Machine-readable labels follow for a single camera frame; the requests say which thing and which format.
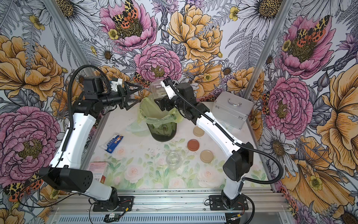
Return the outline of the glass jar orange lid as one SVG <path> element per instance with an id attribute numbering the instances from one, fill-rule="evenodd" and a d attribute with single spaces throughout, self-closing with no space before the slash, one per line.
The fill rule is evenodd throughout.
<path id="1" fill-rule="evenodd" d="M 177 170 L 182 164 L 182 158 L 178 153 L 170 152 L 166 157 L 166 162 L 170 170 Z"/>

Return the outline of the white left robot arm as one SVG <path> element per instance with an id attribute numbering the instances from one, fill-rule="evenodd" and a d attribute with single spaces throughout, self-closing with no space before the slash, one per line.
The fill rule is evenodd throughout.
<path id="1" fill-rule="evenodd" d="M 80 193 L 93 198 L 99 208 L 113 211 L 120 202 L 117 190 L 95 180 L 93 173 L 81 169 L 86 140 L 97 117 L 106 107 L 129 110 L 138 100 L 130 96 L 143 88 L 120 78 L 113 78 L 109 86 L 104 78 L 87 77 L 83 82 L 84 99 L 70 107 L 70 124 L 60 148 L 46 168 L 39 170 L 42 180 L 55 190 Z"/>

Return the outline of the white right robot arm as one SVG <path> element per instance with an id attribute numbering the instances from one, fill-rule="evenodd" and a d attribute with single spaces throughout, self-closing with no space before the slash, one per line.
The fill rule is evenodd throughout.
<path id="1" fill-rule="evenodd" d="M 253 165 L 253 146 L 242 143 L 229 133 L 203 103 L 197 102 L 190 84 L 174 85 L 165 79 L 153 84 L 154 101 L 161 111 L 176 108 L 186 119 L 208 134 L 220 147 L 226 157 L 222 169 L 226 183 L 221 193 L 221 201 L 226 210 L 233 210 L 243 204 L 242 188 L 244 177 Z"/>

